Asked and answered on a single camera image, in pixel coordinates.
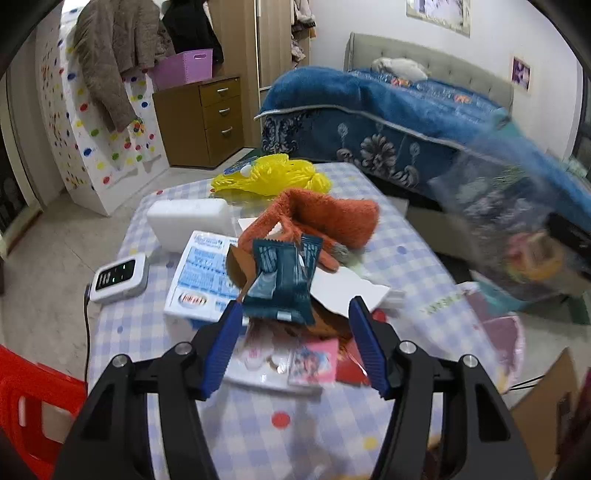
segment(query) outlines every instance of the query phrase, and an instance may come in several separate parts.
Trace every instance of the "tiled floor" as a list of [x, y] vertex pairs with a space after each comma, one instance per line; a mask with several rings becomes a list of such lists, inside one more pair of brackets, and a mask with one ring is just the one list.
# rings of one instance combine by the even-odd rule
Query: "tiled floor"
[[[16, 353], [82, 378], [86, 356], [83, 293], [94, 271], [112, 261], [139, 201], [148, 193], [211, 178], [213, 171], [171, 168], [106, 218], [75, 205], [67, 194], [50, 205], [7, 259], [1, 320], [6, 345]], [[395, 199], [394, 205], [404, 209]], [[99, 308], [89, 306], [93, 329]], [[561, 350], [571, 347], [581, 377], [591, 365], [591, 329], [570, 323], [564, 307], [552, 305], [522, 316], [527, 349], [523, 379], [542, 374]], [[508, 395], [512, 404], [527, 391]]]

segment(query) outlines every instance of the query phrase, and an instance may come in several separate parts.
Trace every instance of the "blue blanket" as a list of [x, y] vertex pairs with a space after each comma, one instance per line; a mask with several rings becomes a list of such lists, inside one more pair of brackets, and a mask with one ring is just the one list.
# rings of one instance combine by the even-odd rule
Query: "blue blanket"
[[553, 209], [591, 231], [587, 186], [523, 137], [506, 109], [475, 92], [368, 70], [305, 67], [275, 82], [259, 116], [265, 153], [354, 163], [433, 199], [429, 181], [449, 170], [458, 153], [485, 145], [486, 155], [551, 185]]

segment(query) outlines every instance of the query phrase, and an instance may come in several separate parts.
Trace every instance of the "brown jacket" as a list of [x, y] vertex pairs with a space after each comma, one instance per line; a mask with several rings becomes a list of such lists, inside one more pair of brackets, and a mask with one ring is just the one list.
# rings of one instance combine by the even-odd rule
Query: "brown jacket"
[[107, 110], [110, 129], [135, 118], [121, 73], [174, 55], [173, 44], [152, 0], [90, 0], [78, 17], [74, 43], [94, 100]]

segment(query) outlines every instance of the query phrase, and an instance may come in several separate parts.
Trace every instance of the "pink card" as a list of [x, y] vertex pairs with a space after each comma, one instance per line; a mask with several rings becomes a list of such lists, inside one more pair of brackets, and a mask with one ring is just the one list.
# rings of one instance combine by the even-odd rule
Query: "pink card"
[[289, 383], [291, 385], [320, 385], [336, 380], [339, 341], [312, 341], [303, 344], [293, 353]]

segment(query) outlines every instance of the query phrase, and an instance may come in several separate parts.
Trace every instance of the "red plastic chair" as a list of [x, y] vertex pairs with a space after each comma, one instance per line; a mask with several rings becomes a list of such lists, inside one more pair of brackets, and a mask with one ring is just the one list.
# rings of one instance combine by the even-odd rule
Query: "red plastic chair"
[[[19, 423], [21, 398], [25, 426]], [[85, 399], [84, 382], [33, 364], [0, 346], [0, 427], [40, 480], [50, 480], [61, 447], [43, 433], [43, 402], [67, 410], [75, 418]]]

